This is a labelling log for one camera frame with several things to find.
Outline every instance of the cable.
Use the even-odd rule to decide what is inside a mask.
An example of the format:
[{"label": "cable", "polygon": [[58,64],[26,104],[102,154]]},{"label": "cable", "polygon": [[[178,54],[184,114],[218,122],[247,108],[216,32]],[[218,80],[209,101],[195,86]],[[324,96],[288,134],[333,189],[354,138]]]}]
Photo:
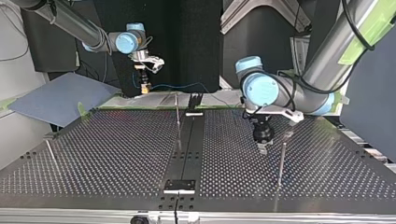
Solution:
[{"label": "cable", "polygon": [[138,87],[138,86],[136,85],[136,83],[134,82],[134,73],[132,73],[132,82],[134,83],[134,87],[135,87],[135,88],[140,89],[140,87]]},{"label": "cable", "polygon": [[[10,7],[9,5],[6,5],[6,4],[1,4],[1,5],[0,5],[0,9],[1,9],[1,11],[3,12],[3,14],[6,16],[6,19],[7,19],[7,20],[11,23],[11,25],[18,31],[18,33],[20,33],[20,35],[22,35],[24,38],[26,38],[26,35],[23,33],[23,31],[21,31],[21,30],[18,28],[18,26],[12,21],[12,19],[7,15],[7,13],[2,9],[2,7],[6,7],[6,8],[8,8],[8,9],[10,9],[10,10],[15,14],[15,16],[17,16],[17,18],[20,20],[20,22],[23,23],[23,21],[21,20],[21,18],[18,16],[17,11],[16,11],[14,8]],[[0,59],[0,62],[9,62],[9,61],[17,60],[17,59],[19,59],[19,58],[25,56],[28,52],[29,52],[29,44],[26,43],[26,50],[25,50],[25,52],[24,52],[23,54],[21,54],[21,55],[19,55],[19,56],[12,57],[12,58],[8,58],[8,59]]]},{"label": "cable", "polygon": [[341,0],[341,2],[343,4],[343,9],[344,9],[344,14],[346,15],[346,20],[349,23],[349,26],[352,29],[355,36],[359,39],[359,41],[363,44],[363,46],[366,47],[368,50],[370,50],[370,51],[375,50],[375,46],[371,46],[367,42],[367,40],[361,34],[361,31],[359,31],[358,27],[356,27],[356,24],[352,20],[352,17],[350,16],[350,11],[347,7],[347,0]]},{"label": "cable", "polygon": [[106,81],[106,77],[107,77],[107,52],[105,52],[105,75],[103,76],[102,82]]},{"label": "cable", "polygon": [[27,52],[29,52],[29,47],[26,48],[25,52],[19,56],[13,57],[13,58],[9,58],[9,59],[0,59],[0,62],[9,62],[9,61],[14,61],[17,60],[23,56],[25,56],[27,54]]},{"label": "cable", "polygon": [[85,65],[87,65],[96,74],[96,80],[99,81],[99,73],[96,71],[96,69],[94,69],[92,66],[90,66],[88,63],[84,62],[83,60],[80,59],[80,61],[81,61],[81,65],[83,67],[85,67],[87,71],[88,71],[88,69]]},{"label": "cable", "polygon": [[18,15],[18,12],[17,12],[13,7],[10,7],[9,5],[0,5],[0,9],[1,9],[1,11],[3,12],[3,14],[5,15],[5,17],[7,18],[8,22],[15,28],[15,30],[18,31],[18,33],[20,33],[23,37],[26,37],[26,34],[25,34],[22,30],[20,30],[20,28],[18,28],[18,26],[12,21],[12,19],[11,19],[11,18],[8,16],[8,14],[2,9],[2,7],[6,7],[6,8],[8,8],[9,10],[11,10],[11,12],[14,13],[14,15],[18,18],[18,20],[19,20],[19,22],[20,22],[20,24],[21,24],[21,27],[23,27],[23,20],[22,20],[22,18]]},{"label": "cable", "polygon": [[159,85],[153,86],[153,87],[151,88],[151,90],[154,90],[154,89],[160,88],[160,87],[167,87],[167,88],[171,88],[171,89],[185,89],[185,88],[188,88],[188,87],[191,87],[191,86],[196,86],[196,85],[200,85],[200,86],[206,91],[206,93],[210,94],[211,97],[213,97],[213,98],[215,98],[216,100],[218,100],[218,101],[224,103],[224,104],[227,105],[227,107],[229,107],[230,109],[234,109],[233,107],[231,107],[230,105],[228,105],[225,101],[220,100],[218,97],[216,97],[216,96],[214,96],[212,93],[210,93],[210,91],[206,88],[206,86],[205,86],[204,84],[202,84],[201,82],[195,82],[195,83],[192,83],[192,84],[189,84],[189,85],[185,85],[185,86],[172,86],[172,85],[168,85],[168,84],[159,84]]},{"label": "cable", "polygon": [[362,56],[367,52],[367,49],[365,49],[363,51],[363,53],[359,56],[359,58],[356,60],[356,62],[352,65],[352,69],[350,70],[349,74],[347,75],[347,77],[344,79],[343,83],[341,83],[341,85],[339,85],[338,87],[336,87],[333,90],[330,91],[324,91],[324,90],[320,90],[318,88],[315,88],[313,86],[311,86],[309,83],[307,83],[302,77],[293,77],[287,73],[284,73],[282,71],[279,71],[279,74],[283,74],[286,75],[288,78],[290,78],[293,82],[296,82],[297,84],[299,84],[302,88],[307,89],[309,91],[318,93],[318,94],[330,94],[336,91],[341,90],[349,81],[349,79],[351,78],[353,71],[355,70],[356,66],[358,65],[359,61],[361,60]]},{"label": "cable", "polygon": [[297,68],[297,74],[300,76],[300,66],[299,66],[299,61],[298,61],[298,55],[297,55],[297,47],[296,47],[296,29],[297,29],[297,19],[298,19],[298,14],[300,12],[300,3],[298,3],[298,8],[297,8],[297,13],[296,13],[296,19],[294,20],[294,35],[293,35],[293,47],[294,47],[294,61],[296,62],[296,68]]}]

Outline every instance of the black panel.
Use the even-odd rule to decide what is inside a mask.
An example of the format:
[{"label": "black panel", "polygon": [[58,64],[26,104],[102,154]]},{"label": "black panel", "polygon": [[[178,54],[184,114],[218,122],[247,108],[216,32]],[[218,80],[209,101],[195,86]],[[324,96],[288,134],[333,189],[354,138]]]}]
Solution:
[{"label": "black panel", "polygon": [[34,12],[21,10],[37,72],[70,72],[76,67],[75,38]]},{"label": "black panel", "polygon": [[337,21],[340,0],[318,0],[316,3],[315,17],[312,22],[312,34],[309,39],[306,65],[308,65],[327,34]]},{"label": "black panel", "polygon": [[290,37],[292,25],[271,7],[257,7],[250,11],[224,36],[223,76],[239,88],[235,63],[247,56],[260,56],[264,70],[291,69]]},{"label": "black panel", "polygon": [[[154,37],[148,49],[165,60],[152,84],[186,85],[202,82],[210,91],[219,86],[221,1],[95,0],[101,23],[108,32],[124,31],[128,22],[143,22]],[[132,84],[133,63],[120,53],[113,61],[127,96],[139,93]],[[185,91],[203,91],[193,87]]]},{"label": "black panel", "polygon": [[348,129],[396,161],[396,29],[367,51],[356,66],[347,87],[349,105],[340,117]]}]

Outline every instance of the black cable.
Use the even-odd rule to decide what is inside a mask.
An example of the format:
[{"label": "black cable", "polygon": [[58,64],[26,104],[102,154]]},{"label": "black cable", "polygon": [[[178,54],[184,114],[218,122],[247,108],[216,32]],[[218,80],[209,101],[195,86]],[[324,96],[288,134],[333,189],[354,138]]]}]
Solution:
[{"label": "black cable", "polygon": [[86,62],[84,62],[83,60],[81,60],[80,59],[80,61],[81,61],[81,65],[86,65],[86,66],[88,66],[95,74],[96,74],[96,80],[98,80],[99,81],[99,73],[96,71],[96,69],[95,68],[93,68],[92,66],[90,66],[88,63],[86,63]]},{"label": "black cable", "polygon": [[296,47],[296,29],[297,29],[297,20],[298,20],[298,14],[300,12],[300,3],[298,4],[297,8],[297,13],[296,13],[296,19],[294,20],[294,35],[293,35],[293,47],[294,47],[294,61],[296,62],[296,68],[297,68],[297,74],[300,76],[300,67],[298,64],[298,58],[297,58],[297,47]]},{"label": "black cable", "polygon": [[371,46],[367,42],[367,40],[361,34],[361,31],[359,31],[358,27],[356,27],[355,22],[353,22],[352,17],[350,16],[350,11],[347,7],[347,0],[341,0],[341,2],[343,4],[343,9],[344,9],[344,13],[346,15],[346,20],[349,23],[349,26],[352,29],[355,36],[359,39],[359,41],[363,44],[363,46],[366,47],[368,50],[370,50],[370,51],[375,50],[375,46]]},{"label": "black cable", "polygon": [[356,62],[352,65],[352,69],[350,70],[349,74],[347,75],[347,77],[344,79],[343,83],[341,83],[341,85],[339,85],[338,87],[336,87],[333,90],[330,91],[324,91],[324,90],[320,90],[318,88],[315,88],[313,86],[311,86],[309,83],[307,83],[302,77],[293,77],[285,72],[279,71],[279,74],[283,74],[286,75],[288,78],[290,78],[293,82],[296,82],[297,84],[299,84],[302,88],[307,89],[309,91],[315,92],[315,93],[319,93],[319,94],[330,94],[336,91],[341,90],[349,81],[349,79],[351,78],[353,71],[355,70],[356,66],[358,65],[359,61],[361,60],[362,56],[367,52],[367,49],[365,49],[363,51],[363,53],[359,56],[359,58],[356,60]]},{"label": "black cable", "polygon": [[291,96],[291,93],[290,93],[289,89],[286,87],[286,85],[282,81],[280,81],[277,78],[276,75],[268,74],[268,73],[266,73],[265,75],[267,75],[268,77],[273,78],[283,88],[283,90],[285,90],[286,94],[289,97],[289,100],[288,100],[288,102],[286,103],[285,106],[289,106],[291,104],[291,111],[295,111],[296,110],[296,104],[294,103],[293,96]]},{"label": "black cable", "polygon": [[9,62],[9,61],[17,60],[17,59],[19,59],[19,58],[25,56],[25,55],[27,54],[27,52],[29,52],[29,46],[26,47],[26,50],[25,50],[25,52],[24,52],[23,54],[21,54],[21,55],[19,55],[19,56],[16,56],[16,57],[13,57],[13,58],[0,59],[0,62]]}]

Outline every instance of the metal post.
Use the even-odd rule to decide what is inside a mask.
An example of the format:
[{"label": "metal post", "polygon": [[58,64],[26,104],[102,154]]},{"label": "metal post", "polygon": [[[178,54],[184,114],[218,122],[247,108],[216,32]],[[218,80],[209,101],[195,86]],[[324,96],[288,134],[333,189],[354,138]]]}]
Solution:
[{"label": "metal post", "polygon": [[287,143],[283,143],[282,151],[280,153],[279,179],[277,180],[277,184],[279,186],[282,186],[282,175],[283,175],[283,166],[285,165],[286,146],[287,146]]}]

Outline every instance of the metal rod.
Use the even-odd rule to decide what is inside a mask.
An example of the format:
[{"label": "metal rod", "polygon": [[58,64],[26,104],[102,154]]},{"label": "metal rod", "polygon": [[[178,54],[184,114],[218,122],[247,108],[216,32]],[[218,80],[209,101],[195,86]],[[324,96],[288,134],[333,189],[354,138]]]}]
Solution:
[{"label": "metal rod", "polygon": [[177,127],[180,129],[180,115],[178,113],[178,98],[177,93],[175,94],[175,106],[176,106],[176,113],[177,113]]},{"label": "metal rod", "polygon": [[[39,0],[11,0],[21,8],[34,7],[39,4]],[[45,4],[35,12],[47,21],[53,22],[59,28],[65,30],[70,35],[79,39],[84,44],[96,47],[102,40],[102,34],[98,28],[90,21],[86,20],[64,0],[56,0],[56,17],[53,15],[49,4]]]},{"label": "metal rod", "polygon": [[53,151],[52,151],[52,147],[50,146],[50,140],[46,139],[45,141],[47,143],[47,147],[49,148],[50,156],[52,157],[53,160],[56,160],[55,155],[53,154]]},{"label": "metal rod", "polygon": [[285,164],[286,146],[287,143],[283,143],[282,150],[280,152],[279,179],[277,180],[277,184],[279,186],[282,186],[282,175],[283,175],[283,166]]}]

